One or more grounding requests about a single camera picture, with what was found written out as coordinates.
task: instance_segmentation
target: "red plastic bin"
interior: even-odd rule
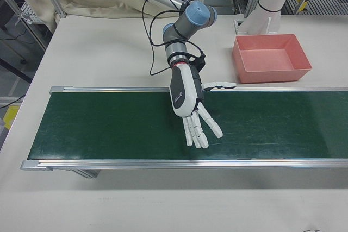
[[[297,81],[312,69],[293,34],[236,36],[233,59],[244,84]]]

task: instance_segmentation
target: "robotic finger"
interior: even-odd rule
[[[211,128],[216,137],[221,138],[223,136],[222,130],[220,126],[214,121],[208,111],[205,109],[202,103],[199,103],[198,113],[203,118],[203,120],[207,123],[207,125]]]
[[[189,123],[189,128],[190,128],[190,133],[191,133],[191,136],[192,136],[192,139],[195,143],[195,146],[197,149],[200,149],[202,148],[201,144],[200,144],[200,141],[198,140],[197,136],[196,136],[196,133],[195,133],[195,128],[194,128],[194,123],[193,123],[193,120],[192,120],[192,117],[191,115],[190,116],[187,116],[187,121]]]
[[[184,123],[184,130],[185,130],[185,136],[186,136],[186,143],[187,143],[187,146],[191,147],[193,140],[192,140],[192,135],[190,132],[189,123],[186,117],[183,117],[183,123]]]

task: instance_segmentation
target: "table surface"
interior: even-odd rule
[[[163,25],[156,22],[159,42]],[[348,17],[282,17],[313,69],[293,83],[248,86],[347,87]],[[192,40],[207,55],[203,82],[237,81],[233,16]],[[155,70],[166,66],[156,49]],[[140,19],[62,19],[0,151],[3,231],[344,231],[348,170],[102,171],[87,180],[67,171],[26,172],[26,159],[51,86],[162,87],[148,75],[151,52]]]

